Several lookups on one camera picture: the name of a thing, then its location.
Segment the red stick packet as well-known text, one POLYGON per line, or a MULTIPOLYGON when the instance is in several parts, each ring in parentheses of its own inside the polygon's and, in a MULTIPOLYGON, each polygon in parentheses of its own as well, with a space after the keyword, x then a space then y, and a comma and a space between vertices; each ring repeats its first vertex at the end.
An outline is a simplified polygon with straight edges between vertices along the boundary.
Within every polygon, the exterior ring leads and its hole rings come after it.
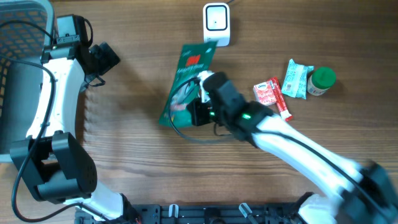
POLYGON ((285 121, 290 121, 293 116, 288 111, 278 79, 276 77, 273 77, 270 78, 269 81, 271 82, 272 91, 274 92, 274 96, 276 98, 276 105, 278 107, 280 117, 285 121))

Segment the red tissue packet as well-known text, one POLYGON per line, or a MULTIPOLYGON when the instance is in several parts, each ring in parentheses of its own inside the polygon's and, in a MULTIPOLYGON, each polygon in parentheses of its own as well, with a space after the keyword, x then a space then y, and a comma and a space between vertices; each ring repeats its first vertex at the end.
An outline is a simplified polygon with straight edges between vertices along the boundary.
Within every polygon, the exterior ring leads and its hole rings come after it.
POLYGON ((256 101, 265 106, 273 105, 277 101, 274 94, 274 86, 270 80, 254 85, 253 92, 256 101))

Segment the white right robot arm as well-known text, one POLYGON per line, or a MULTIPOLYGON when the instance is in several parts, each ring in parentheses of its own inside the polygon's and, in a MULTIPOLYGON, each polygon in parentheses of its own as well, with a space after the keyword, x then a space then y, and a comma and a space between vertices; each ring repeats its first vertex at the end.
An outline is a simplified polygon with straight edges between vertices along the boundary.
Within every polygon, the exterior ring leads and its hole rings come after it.
POLYGON ((204 116, 239 141, 282 159, 311 180, 322 195, 302 197, 289 219, 305 223, 394 223, 397 192, 386 172, 331 152, 257 101, 246 101, 225 73, 201 72, 189 81, 201 89, 204 116))

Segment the green 3M gloves pack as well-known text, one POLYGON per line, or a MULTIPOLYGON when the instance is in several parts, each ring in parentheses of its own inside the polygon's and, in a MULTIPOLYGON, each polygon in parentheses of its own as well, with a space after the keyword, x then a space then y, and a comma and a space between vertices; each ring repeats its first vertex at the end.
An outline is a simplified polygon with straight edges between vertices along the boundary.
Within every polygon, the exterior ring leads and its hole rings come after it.
POLYGON ((202 44, 185 44, 177 64, 174 82, 170 89, 159 124, 178 128, 190 127, 192 116, 187 106, 198 98, 199 86, 192 81, 200 72, 208 71, 216 51, 215 41, 202 44))

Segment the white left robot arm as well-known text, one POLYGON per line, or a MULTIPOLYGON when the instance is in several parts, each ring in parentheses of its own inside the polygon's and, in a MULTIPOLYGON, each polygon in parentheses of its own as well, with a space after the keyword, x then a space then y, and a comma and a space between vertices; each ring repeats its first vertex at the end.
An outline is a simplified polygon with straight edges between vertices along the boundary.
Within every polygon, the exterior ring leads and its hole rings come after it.
POLYGON ((140 214, 120 193, 98 180, 93 159, 75 137, 78 96, 119 63, 111 47, 93 43, 81 16, 57 19, 58 32, 44 46, 44 73, 37 111, 25 139, 11 146, 11 159, 38 202, 76 207, 101 223, 140 223, 140 214))

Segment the green lid jar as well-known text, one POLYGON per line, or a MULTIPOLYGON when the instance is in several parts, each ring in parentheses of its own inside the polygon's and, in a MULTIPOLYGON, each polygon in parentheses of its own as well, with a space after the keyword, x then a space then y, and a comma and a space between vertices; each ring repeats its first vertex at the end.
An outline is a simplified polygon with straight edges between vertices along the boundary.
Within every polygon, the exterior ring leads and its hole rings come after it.
POLYGON ((330 89, 336 82, 336 73, 329 67, 315 70, 307 82, 307 91, 313 96, 320 96, 330 89))

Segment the teal tissue pack wrapper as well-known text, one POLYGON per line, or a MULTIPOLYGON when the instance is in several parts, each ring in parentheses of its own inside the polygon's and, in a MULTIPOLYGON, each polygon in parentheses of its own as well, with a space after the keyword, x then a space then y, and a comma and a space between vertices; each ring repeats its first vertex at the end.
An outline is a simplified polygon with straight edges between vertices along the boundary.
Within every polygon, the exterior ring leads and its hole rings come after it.
POLYGON ((289 60, 285 79, 281 88, 283 94, 292 98, 306 99, 307 75, 314 70, 314 66, 297 64, 289 60))

